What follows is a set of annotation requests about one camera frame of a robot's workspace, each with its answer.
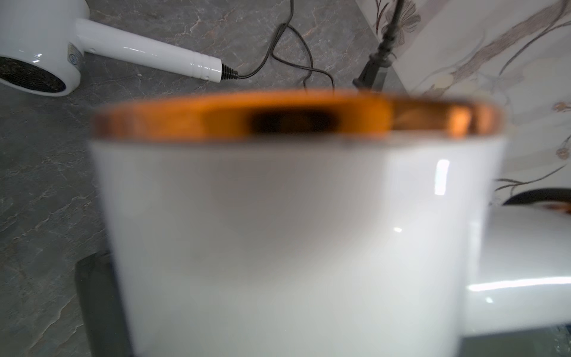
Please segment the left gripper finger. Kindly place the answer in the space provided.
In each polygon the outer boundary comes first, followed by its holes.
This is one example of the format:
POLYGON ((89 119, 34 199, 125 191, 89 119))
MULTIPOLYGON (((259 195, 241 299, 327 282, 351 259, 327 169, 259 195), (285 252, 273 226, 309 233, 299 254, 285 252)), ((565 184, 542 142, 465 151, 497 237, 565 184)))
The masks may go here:
POLYGON ((78 261, 74 281, 93 356, 133 356, 112 256, 98 251, 78 261))

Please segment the white hair dryer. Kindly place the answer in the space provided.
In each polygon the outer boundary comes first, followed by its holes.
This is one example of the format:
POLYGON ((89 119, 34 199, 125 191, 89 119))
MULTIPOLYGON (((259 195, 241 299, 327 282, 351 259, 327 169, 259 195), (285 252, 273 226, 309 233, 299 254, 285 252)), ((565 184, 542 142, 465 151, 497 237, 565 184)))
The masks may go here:
POLYGON ((218 83, 236 71, 215 57, 89 19, 85 1, 2 1, 1 83, 62 97, 81 80, 85 54, 218 83))
POLYGON ((121 104, 89 143, 137 356, 455 356, 570 322, 570 216, 491 208, 487 102, 121 104))

